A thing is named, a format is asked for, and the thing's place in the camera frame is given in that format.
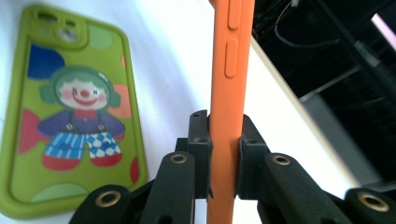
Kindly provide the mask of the orange phone case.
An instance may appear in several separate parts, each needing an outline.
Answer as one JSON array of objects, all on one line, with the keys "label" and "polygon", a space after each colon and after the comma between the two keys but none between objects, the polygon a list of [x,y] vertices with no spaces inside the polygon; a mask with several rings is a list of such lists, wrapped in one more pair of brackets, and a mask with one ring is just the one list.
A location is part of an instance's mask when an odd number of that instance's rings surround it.
[{"label": "orange phone case", "polygon": [[255,0],[210,0],[215,9],[209,134],[213,151],[206,224],[232,224]]}]

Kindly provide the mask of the wooden table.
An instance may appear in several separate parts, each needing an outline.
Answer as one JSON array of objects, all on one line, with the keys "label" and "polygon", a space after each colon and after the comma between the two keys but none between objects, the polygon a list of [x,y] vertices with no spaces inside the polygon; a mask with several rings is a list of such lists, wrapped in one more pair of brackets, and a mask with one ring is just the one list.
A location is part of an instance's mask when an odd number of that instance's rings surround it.
[{"label": "wooden table", "polygon": [[245,113],[271,151],[293,157],[322,189],[343,196],[360,184],[256,40],[250,41]]}]

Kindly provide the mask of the green cartoon phone case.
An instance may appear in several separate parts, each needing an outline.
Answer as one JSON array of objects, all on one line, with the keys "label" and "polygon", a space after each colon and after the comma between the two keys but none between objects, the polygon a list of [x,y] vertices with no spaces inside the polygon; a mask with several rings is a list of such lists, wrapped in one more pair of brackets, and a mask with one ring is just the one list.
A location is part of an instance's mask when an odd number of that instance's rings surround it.
[{"label": "green cartoon phone case", "polygon": [[62,213],[104,185],[135,190],[147,179],[127,36],[56,7],[26,7],[0,149],[0,213]]}]

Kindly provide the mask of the black metal stand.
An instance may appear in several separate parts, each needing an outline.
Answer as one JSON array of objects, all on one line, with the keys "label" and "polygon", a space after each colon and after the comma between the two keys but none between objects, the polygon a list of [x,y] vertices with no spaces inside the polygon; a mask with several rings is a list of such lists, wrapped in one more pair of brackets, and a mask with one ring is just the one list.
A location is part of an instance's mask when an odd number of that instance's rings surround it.
[{"label": "black metal stand", "polygon": [[379,61],[359,40],[353,37],[348,29],[327,7],[323,0],[308,0],[310,5],[321,14],[324,20],[340,37],[355,63],[369,75],[375,84],[383,88],[384,94],[396,105],[396,79],[387,67]]}]

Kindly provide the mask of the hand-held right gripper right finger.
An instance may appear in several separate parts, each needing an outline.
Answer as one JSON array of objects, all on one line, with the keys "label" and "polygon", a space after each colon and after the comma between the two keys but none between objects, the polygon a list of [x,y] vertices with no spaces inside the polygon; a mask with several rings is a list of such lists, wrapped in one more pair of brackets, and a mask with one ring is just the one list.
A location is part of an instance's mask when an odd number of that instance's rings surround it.
[{"label": "hand-held right gripper right finger", "polygon": [[239,162],[235,195],[242,200],[258,200],[265,192],[262,165],[269,148],[247,115],[243,117],[239,140]]}]

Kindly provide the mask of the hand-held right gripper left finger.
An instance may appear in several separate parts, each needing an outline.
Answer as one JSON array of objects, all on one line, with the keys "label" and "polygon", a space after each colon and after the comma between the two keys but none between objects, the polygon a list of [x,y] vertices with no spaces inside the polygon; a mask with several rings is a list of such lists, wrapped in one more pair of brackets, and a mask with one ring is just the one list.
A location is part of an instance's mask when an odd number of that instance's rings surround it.
[{"label": "hand-held right gripper left finger", "polygon": [[192,113],[189,119],[188,136],[178,138],[176,151],[190,153],[195,159],[195,198],[213,196],[210,187],[210,162],[213,151],[208,130],[209,117],[206,110]]}]

